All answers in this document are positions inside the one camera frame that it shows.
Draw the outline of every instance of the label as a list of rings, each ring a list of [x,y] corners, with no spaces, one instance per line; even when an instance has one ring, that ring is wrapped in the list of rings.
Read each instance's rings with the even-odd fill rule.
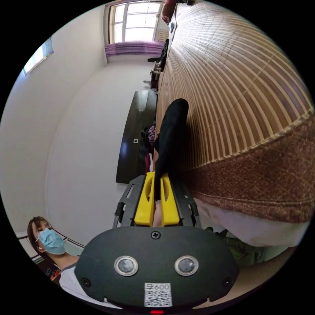
[[[171,307],[172,294],[170,283],[145,283],[144,306]]]

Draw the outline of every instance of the white wall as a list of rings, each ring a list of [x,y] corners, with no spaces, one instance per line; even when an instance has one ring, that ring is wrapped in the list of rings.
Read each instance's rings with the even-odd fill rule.
[[[80,87],[104,67],[104,6],[52,36],[54,53],[25,77],[21,72],[0,125],[0,190],[15,232],[45,215],[47,158],[59,121]]]
[[[164,22],[162,21],[161,17],[158,19],[158,23],[157,23],[157,31],[155,33],[155,41],[158,41],[158,33],[160,30],[169,32],[170,31],[170,27]]]
[[[112,228],[126,187],[116,184],[121,139],[133,95],[146,88],[151,67],[108,64],[81,88],[59,126],[48,164],[49,220],[80,244]]]

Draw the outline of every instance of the purple curtain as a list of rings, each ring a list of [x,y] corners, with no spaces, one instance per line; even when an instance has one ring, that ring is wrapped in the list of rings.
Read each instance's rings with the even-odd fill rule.
[[[160,56],[164,43],[160,42],[122,42],[105,46],[106,57],[117,55],[157,55]]]

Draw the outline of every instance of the blue surgical mask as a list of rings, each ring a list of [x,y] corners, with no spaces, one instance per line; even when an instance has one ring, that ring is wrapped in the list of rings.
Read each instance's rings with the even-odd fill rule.
[[[46,252],[55,255],[62,255],[66,252],[63,239],[53,230],[45,229],[39,232],[38,239],[46,248]]]

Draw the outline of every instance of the cabinet door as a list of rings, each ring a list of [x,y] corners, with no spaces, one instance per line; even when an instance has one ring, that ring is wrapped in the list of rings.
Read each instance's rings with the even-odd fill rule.
[[[138,143],[133,141],[123,141],[121,143],[116,183],[129,184],[131,180],[137,177],[139,148],[140,137],[138,137]]]
[[[139,111],[140,109],[145,111],[148,95],[149,95],[148,90],[135,92],[134,97],[131,102],[130,111],[133,111],[133,110]]]
[[[132,110],[129,112],[122,141],[133,141],[134,139],[140,139],[141,131],[143,129],[143,118],[145,112],[139,110]]]

